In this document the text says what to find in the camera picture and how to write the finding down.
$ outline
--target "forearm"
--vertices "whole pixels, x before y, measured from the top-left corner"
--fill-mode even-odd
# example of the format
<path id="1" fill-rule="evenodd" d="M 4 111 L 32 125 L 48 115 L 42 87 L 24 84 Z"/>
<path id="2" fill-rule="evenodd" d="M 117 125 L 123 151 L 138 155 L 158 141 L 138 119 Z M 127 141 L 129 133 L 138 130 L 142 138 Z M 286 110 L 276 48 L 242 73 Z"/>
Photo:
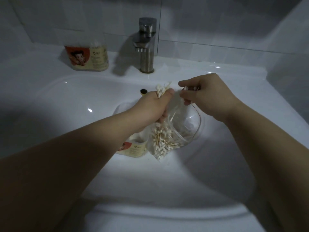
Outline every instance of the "forearm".
<path id="1" fill-rule="evenodd" d="M 308 149 L 242 103 L 225 123 L 287 231 L 308 226 Z"/>
<path id="2" fill-rule="evenodd" d="M 135 117 L 130 112 L 108 117 L 2 159 L 1 227 L 52 229 L 121 144 L 141 128 Z"/>

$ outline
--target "sink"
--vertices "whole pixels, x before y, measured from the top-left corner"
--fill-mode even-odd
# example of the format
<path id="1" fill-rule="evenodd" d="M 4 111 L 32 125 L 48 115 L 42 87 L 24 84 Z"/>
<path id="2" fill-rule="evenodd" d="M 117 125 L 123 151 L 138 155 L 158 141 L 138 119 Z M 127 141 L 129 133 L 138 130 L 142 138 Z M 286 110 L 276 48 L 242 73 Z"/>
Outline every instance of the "sink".
<path id="1" fill-rule="evenodd" d="M 44 67 L 36 67 L 38 62 Z M 10 75 L 3 76 L 0 83 L 1 156 L 111 116 L 121 103 L 139 99 L 141 89 L 151 91 L 158 83 L 172 81 L 171 87 L 179 90 L 179 80 L 209 72 L 218 72 L 243 102 L 300 142 L 309 134 L 308 125 L 257 69 L 245 68 L 246 73 L 241 74 L 242 69 L 216 66 L 210 71 L 207 63 L 161 57 L 155 63 L 156 71 L 151 75 L 128 67 L 125 76 L 113 74 L 113 63 L 102 73 L 73 71 L 55 54 L 41 52 L 0 65 L 1 71 Z M 284 116 L 295 123 L 289 126 Z M 164 223 L 176 228 L 180 219 L 188 224 L 199 220 L 193 227 L 203 222 L 199 228 L 210 226 L 215 231 L 227 231 L 233 223 L 235 230 L 229 231 L 263 231 L 245 206 L 256 192 L 253 174 L 226 126 L 206 114 L 203 119 L 198 139 L 170 152 L 161 162 L 150 153 L 140 158 L 115 154 L 83 192 L 84 200 L 95 202 L 84 218 L 88 228 L 95 218 L 101 222 L 107 217 L 113 226 L 132 228 L 142 218 L 147 224 L 152 220 L 153 231 L 164 231 L 156 227 Z M 111 228 L 102 231 L 117 231 Z M 178 231 L 193 231 L 192 227 L 184 228 Z"/>

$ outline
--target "faucet handle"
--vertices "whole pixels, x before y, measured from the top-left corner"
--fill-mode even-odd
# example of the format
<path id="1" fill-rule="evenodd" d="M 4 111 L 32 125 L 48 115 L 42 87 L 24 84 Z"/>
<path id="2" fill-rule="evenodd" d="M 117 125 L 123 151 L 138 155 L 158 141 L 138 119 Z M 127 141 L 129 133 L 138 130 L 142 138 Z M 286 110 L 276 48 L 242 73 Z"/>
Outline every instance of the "faucet handle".
<path id="1" fill-rule="evenodd" d="M 143 17 L 139 18 L 139 31 L 146 33 L 153 33 L 157 31 L 157 19 Z"/>

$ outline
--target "person's left hand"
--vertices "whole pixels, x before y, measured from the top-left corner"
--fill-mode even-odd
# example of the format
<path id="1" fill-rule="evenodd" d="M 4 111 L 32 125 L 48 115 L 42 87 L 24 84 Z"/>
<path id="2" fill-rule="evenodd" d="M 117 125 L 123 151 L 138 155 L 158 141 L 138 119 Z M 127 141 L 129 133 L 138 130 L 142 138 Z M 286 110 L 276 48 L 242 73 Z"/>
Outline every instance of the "person's left hand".
<path id="1" fill-rule="evenodd" d="M 130 109 L 135 118 L 138 118 L 141 127 L 146 127 L 153 122 L 163 122 L 167 117 L 166 108 L 175 91 L 168 89 L 158 98 L 156 91 L 148 92 L 141 97 Z"/>

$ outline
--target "faucet spout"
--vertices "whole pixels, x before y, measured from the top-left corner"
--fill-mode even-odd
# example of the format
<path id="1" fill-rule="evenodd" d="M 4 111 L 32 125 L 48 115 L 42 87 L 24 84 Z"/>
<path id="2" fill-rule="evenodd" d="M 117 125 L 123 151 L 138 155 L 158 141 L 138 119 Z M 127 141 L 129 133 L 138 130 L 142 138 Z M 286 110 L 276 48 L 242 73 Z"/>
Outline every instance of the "faucet spout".
<path id="1" fill-rule="evenodd" d="M 143 73 L 153 73 L 153 61 L 155 51 L 155 36 L 156 36 L 157 19 L 155 18 L 140 18 L 140 30 L 133 36 L 133 45 L 135 51 L 140 52 L 141 67 Z"/>

